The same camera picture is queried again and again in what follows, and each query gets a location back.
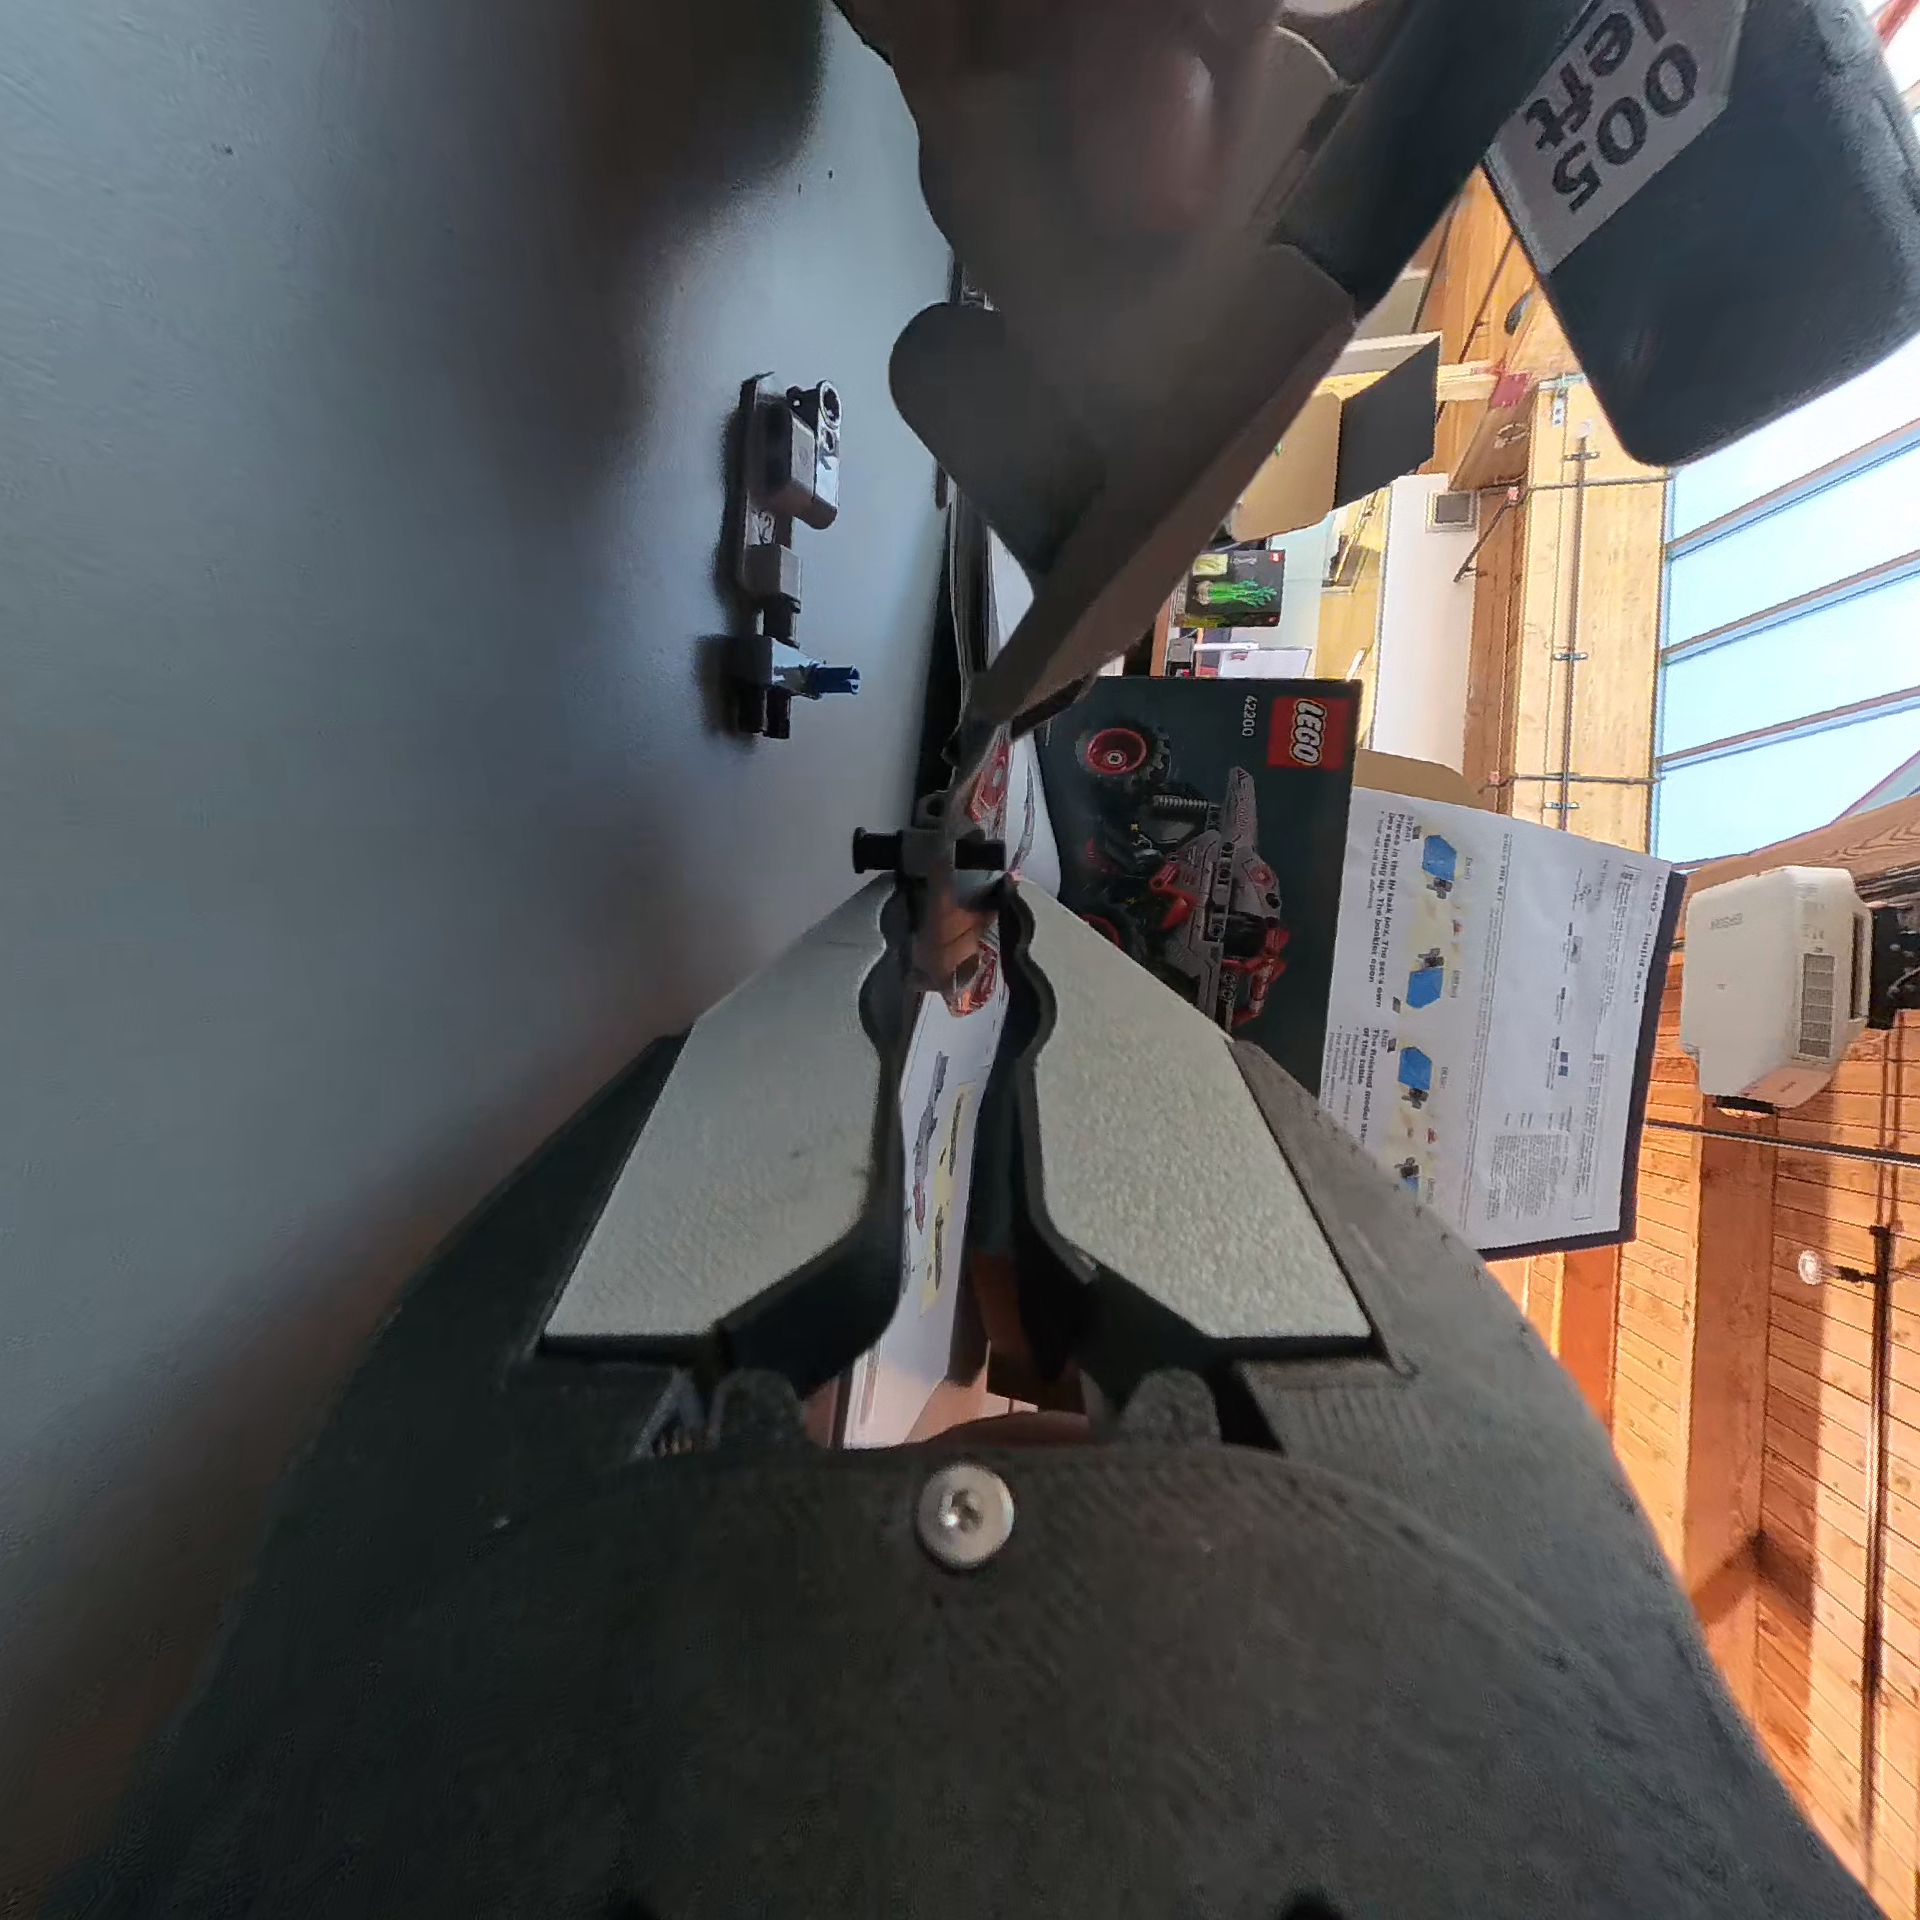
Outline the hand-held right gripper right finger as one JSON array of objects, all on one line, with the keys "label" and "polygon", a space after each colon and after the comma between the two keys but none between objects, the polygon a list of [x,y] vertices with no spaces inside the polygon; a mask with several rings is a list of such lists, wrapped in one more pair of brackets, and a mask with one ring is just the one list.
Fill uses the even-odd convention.
[{"label": "hand-held right gripper right finger", "polygon": [[1374,1318],[1225,1030],[1035,882],[1012,920],[1035,1347],[1104,1396],[1170,1369],[1370,1355]]}]

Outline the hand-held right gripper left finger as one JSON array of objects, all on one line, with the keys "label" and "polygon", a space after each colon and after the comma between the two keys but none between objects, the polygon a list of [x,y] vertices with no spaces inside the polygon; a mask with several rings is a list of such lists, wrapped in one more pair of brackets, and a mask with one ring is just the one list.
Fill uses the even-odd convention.
[{"label": "hand-held right gripper left finger", "polygon": [[874,877],[692,1025],[547,1354],[818,1387],[880,1342],[903,1288],[903,937]]}]

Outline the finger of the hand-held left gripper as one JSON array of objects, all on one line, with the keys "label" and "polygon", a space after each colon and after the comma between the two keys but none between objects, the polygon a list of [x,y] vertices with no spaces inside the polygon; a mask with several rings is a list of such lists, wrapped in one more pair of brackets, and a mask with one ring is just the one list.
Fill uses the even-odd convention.
[{"label": "finger of the hand-held left gripper", "polygon": [[1337,77],[1281,10],[902,8],[924,194],[990,309],[908,323],[892,389],[1035,584],[1099,478],[1087,336],[1200,250],[1296,250],[1276,228]]},{"label": "finger of the hand-held left gripper", "polygon": [[966,731],[1008,729],[1122,656],[1354,336],[1354,298],[1298,246],[1203,246],[1087,336],[1073,402],[1099,478]]}]

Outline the grey red lego panel assembly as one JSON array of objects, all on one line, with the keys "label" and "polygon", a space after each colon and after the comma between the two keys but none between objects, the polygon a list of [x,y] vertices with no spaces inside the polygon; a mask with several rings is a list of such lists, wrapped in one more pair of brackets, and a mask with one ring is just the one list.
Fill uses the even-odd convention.
[{"label": "grey red lego panel assembly", "polygon": [[852,832],[852,870],[896,881],[911,977],[951,1018],[985,1012],[1002,995],[1003,902],[1039,834],[1033,760],[1008,726],[984,737],[972,769],[924,796],[911,825]]}]

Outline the grey lego piece blue pin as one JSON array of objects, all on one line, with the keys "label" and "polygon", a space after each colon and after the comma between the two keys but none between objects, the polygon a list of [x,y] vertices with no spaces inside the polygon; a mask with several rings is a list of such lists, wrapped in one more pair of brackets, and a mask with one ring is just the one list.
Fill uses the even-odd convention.
[{"label": "grey lego piece blue pin", "polygon": [[738,737],[786,741],[798,704],[858,697],[860,672],[815,660],[777,636],[744,633],[727,642],[727,689]]}]

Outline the open lego instruction booklet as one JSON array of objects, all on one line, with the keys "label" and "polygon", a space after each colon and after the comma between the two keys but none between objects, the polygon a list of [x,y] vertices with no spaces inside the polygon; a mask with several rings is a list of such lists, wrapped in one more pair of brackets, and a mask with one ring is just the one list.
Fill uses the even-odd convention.
[{"label": "open lego instruction booklet", "polygon": [[[985,518],[950,485],[942,611],[928,676],[919,796],[950,786],[970,750],[960,707],[1002,640]],[[1008,1156],[995,1114],[1012,995],[1002,966],[998,1001],[954,1018],[924,993],[906,1036],[896,1116],[903,1153],[902,1296],[880,1342],[856,1363],[838,1437],[849,1449],[890,1449],[984,1412],[1008,1410],[985,1386],[993,1340],[970,1277],[977,1240],[1003,1236]]]}]

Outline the black lego set box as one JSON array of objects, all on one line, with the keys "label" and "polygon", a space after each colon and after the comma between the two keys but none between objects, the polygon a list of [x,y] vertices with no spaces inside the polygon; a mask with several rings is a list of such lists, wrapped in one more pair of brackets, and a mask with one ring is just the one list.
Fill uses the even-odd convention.
[{"label": "black lego set box", "polygon": [[1039,731],[1060,901],[1321,1086],[1360,684],[1095,678]]}]

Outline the grey lego beam piece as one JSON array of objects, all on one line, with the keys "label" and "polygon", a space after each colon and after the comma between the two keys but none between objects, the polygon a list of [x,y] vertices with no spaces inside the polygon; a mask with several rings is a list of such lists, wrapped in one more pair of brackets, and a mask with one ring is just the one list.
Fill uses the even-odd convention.
[{"label": "grey lego beam piece", "polygon": [[760,632],[793,640],[803,605],[795,531],[833,528],[842,508],[846,410],[830,382],[744,385],[732,468],[729,562]]}]

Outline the dark box with green print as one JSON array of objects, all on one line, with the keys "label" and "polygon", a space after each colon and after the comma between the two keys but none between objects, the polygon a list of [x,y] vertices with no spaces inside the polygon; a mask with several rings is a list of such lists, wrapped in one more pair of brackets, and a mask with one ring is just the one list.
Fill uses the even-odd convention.
[{"label": "dark box with green print", "polygon": [[1284,611],[1288,554],[1265,545],[1200,555],[1172,621],[1184,632],[1276,632]]}]

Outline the white printed leaflet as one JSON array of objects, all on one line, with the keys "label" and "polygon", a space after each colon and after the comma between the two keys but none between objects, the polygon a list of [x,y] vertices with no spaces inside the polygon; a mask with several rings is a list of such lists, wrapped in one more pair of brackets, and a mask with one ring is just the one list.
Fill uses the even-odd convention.
[{"label": "white printed leaflet", "polygon": [[1359,789],[1321,1104],[1483,1257],[1630,1241],[1684,891],[1642,850]]}]

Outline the window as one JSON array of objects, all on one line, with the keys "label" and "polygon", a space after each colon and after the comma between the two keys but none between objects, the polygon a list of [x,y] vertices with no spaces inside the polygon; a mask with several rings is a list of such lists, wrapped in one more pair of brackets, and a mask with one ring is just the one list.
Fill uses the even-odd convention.
[{"label": "window", "polygon": [[1919,342],[1675,468],[1651,840],[1697,866],[1915,796]]}]

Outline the metal pipe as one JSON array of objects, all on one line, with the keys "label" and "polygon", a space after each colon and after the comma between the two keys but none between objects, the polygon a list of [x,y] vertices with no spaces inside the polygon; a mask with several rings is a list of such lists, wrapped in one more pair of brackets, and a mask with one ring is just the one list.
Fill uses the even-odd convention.
[{"label": "metal pipe", "polygon": [[1558,769],[1551,774],[1544,813],[1553,817],[1553,828],[1568,832],[1570,813],[1578,810],[1572,801],[1576,774],[1576,707],[1578,707],[1578,668],[1586,659],[1580,646],[1580,594],[1583,564],[1586,545],[1586,513],[1591,492],[1591,466],[1600,458],[1595,449],[1594,421],[1583,424],[1572,451],[1564,464],[1572,468],[1572,478],[1564,485],[1570,497],[1570,548],[1566,558],[1566,619],[1560,632],[1553,662],[1560,665],[1560,726],[1558,726]]}]

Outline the white projector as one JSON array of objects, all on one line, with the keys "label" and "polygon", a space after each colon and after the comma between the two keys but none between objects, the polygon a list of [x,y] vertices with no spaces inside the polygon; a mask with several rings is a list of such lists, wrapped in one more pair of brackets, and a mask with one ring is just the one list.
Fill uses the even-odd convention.
[{"label": "white projector", "polygon": [[1875,921],[1836,866],[1688,891],[1678,1045],[1703,1097],[1795,1110],[1865,1030]]}]

